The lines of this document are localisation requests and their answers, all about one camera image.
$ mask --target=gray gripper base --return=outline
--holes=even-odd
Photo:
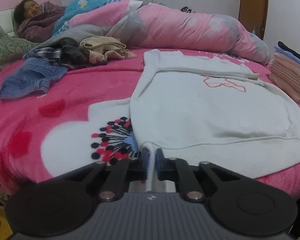
[[[11,240],[42,239],[16,233]],[[49,240],[256,240],[228,231],[205,207],[188,203],[178,193],[125,193],[102,203],[82,226]],[[291,240],[280,234],[263,240]]]

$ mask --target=green floral pillow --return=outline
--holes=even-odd
[[[0,26],[0,67],[10,61],[22,59],[22,56],[39,43],[12,37]]]

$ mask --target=plaid shirt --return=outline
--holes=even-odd
[[[61,49],[46,47],[42,49],[36,49],[35,51],[27,52],[24,55],[24,60],[31,57],[36,57],[36,58],[41,58],[43,60],[47,60],[54,66],[62,66],[68,68],[69,70],[74,70],[75,69],[74,65],[63,62],[61,60],[61,56],[62,56]]]

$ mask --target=person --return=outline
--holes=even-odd
[[[52,36],[55,23],[64,15],[66,7],[33,0],[23,0],[14,10],[13,17],[19,25],[20,38],[42,43]]]

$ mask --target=jeans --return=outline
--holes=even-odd
[[[20,98],[33,92],[46,94],[50,85],[59,81],[68,69],[53,66],[49,61],[29,58],[0,86],[0,98]]]

